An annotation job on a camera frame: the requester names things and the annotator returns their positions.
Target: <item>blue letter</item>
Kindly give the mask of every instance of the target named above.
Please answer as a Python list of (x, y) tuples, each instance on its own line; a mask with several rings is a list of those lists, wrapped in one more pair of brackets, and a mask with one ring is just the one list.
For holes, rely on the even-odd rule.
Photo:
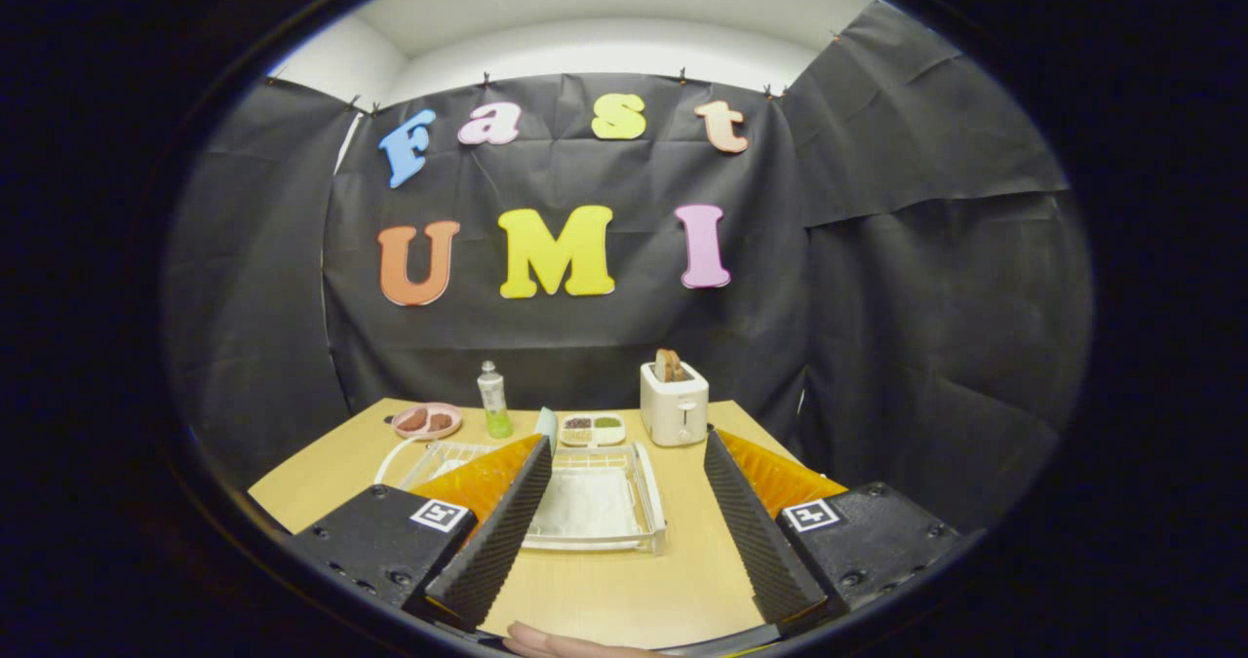
[(393, 174), (391, 175), (391, 187), (401, 186), (424, 167), (424, 156), (417, 156), (412, 154), (412, 150), (424, 151), (429, 147), (429, 132), (424, 125), (436, 119), (437, 115), (433, 114), (433, 110), (421, 110), (414, 117), (386, 135), (386, 139), (377, 145), (389, 157), (391, 172)]

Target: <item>black clip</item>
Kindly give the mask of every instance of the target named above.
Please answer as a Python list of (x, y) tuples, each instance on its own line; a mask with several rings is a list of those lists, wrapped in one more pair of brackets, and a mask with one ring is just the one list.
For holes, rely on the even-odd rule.
[(265, 81), (265, 85), (273, 85), (273, 81), (276, 81), (282, 75), (282, 71), (285, 71), (286, 69), (290, 69), (290, 67), (291, 67), (290, 65), (282, 66), (280, 71), (277, 71), (276, 74), (268, 76), (268, 80)]

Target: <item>black backdrop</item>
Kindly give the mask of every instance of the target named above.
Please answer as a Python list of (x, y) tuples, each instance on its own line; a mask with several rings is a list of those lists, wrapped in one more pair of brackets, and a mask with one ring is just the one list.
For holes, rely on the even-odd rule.
[[(599, 140), (594, 101), (641, 95), (646, 130)], [(724, 100), (745, 116), (738, 155), (706, 141), (693, 109)], [(468, 112), (510, 101), (524, 110), (519, 139), (464, 147)], [(396, 190), (378, 142), (424, 107), (431, 129), (423, 170)], [(479, 402), (475, 378), (493, 360), (508, 405), (534, 410), (628, 408), (639, 398), (638, 366), (659, 346), (675, 348), (711, 383), (713, 400), (735, 398), (770, 427), (790, 427), (805, 361), (805, 236), (800, 231), (792, 142), (774, 101), (758, 91), (635, 75), (540, 76), (462, 89), (397, 105), (362, 121), (334, 175), (326, 230), (329, 333), (353, 410), (379, 397)], [(724, 210), (720, 250), (731, 282), (689, 290), (685, 232), (673, 211)], [(583, 205), (605, 205), (610, 295), (507, 300), (503, 212), (530, 207), (553, 236)], [(444, 295), (397, 307), (378, 288), (377, 233), (389, 226), (461, 225)], [(408, 272), (428, 271), (429, 241), (412, 241)]]
[[(607, 92), (641, 95), (641, 137), (593, 135)], [(744, 112), (749, 150), (706, 141), (693, 107), (710, 100)], [(524, 110), (519, 139), (461, 145), (468, 112), (495, 101)], [(438, 116), (427, 164), (392, 189), (378, 142), (424, 107)], [(188, 420), (235, 484), (341, 423), (343, 398), (349, 412), (381, 397), (474, 405), (487, 358), (517, 408), (635, 407), (658, 346), (807, 464), (885, 479), (967, 529), (997, 518), (1057, 442), (1091, 320), (1067, 185), (976, 64), (886, 5), (779, 99), (635, 75), (502, 81), (362, 116), (331, 174), (349, 117), (261, 84), (191, 176), (166, 333)], [(500, 297), (498, 216), (532, 207), (558, 235), (592, 204), (614, 211), (615, 291)], [(686, 204), (725, 212), (726, 287), (680, 283), (671, 212)], [(461, 225), (447, 291), (393, 305), (378, 232), (442, 220)], [(427, 267), (421, 236), (409, 278)]]

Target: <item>white toaster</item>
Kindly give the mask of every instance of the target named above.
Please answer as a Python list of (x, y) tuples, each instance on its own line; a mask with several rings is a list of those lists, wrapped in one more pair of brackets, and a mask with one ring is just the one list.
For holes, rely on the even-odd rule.
[(681, 361), (690, 380), (659, 382), (654, 363), (641, 363), (641, 423), (658, 446), (684, 446), (706, 438), (706, 378)]

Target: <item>wire rack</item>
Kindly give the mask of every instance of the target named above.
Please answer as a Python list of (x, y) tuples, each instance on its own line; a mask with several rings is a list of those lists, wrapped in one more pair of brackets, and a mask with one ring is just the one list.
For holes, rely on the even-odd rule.
[[(436, 441), (399, 486), (412, 489), (495, 448)], [(560, 446), (550, 468), (550, 481), (524, 537), (524, 548), (663, 553), (666, 521), (643, 446)]]

